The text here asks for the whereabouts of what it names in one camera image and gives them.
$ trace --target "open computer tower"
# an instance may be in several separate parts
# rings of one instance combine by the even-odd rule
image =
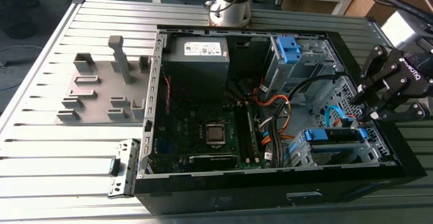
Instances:
[[[257,103],[333,74],[298,89],[281,114],[284,99]],[[334,32],[159,26],[133,182],[149,211],[346,202],[425,176],[396,125],[352,119],[377,100],[349,104],[358,74]],[[270,142],[273,117],[282,129],[289,116]]]

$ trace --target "blue latch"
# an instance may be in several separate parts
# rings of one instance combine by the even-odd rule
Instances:
[[[277,38],[280,52],[284,54],[285,63],[297,63],[302,57],[301,46],[290,36]]]
[[[305,135],[306,141],[309,141],[309,142],[326,141],[329,139],[325,129],[309,129],[309,130],[304,131],[304,135]]]
[[[364,140],[368,140],[368,132],[364,128],[360,128],[360,134]]]

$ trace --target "power cable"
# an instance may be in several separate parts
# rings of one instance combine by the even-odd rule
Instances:
[[[409,3],[404,2],[402,0],[384,0],[396,8],[404,10],[413,16],[416,16],[418,19],[425,21],[429,25],[433,25],[433,15],[425,12],[423,9],[417,8],[416,6],[410,5]]]

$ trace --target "metal bracket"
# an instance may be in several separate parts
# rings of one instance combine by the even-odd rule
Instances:
[[[139,142],[127,139],[119,142],[118,154],[112,159],[110,174],[111,186],[108,199],[134,197],[134,181],[137,176],[137,163],[139,155]]]

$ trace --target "red wire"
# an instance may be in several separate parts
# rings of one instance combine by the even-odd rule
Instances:
[[[167,77],[165,76],[165,80],[166,80],[166,83],[167,83],[167,103],[166,103],[166,111],[169,111],[170,109],[170,81],[167,79]]]
[[[353,118],[353,119],[357,119],[357,117],[352,114],[346,115],[348,117]],[[341,118],[337,118],[336,122],[334,122],[334,127],[340,124],[341,122]]]

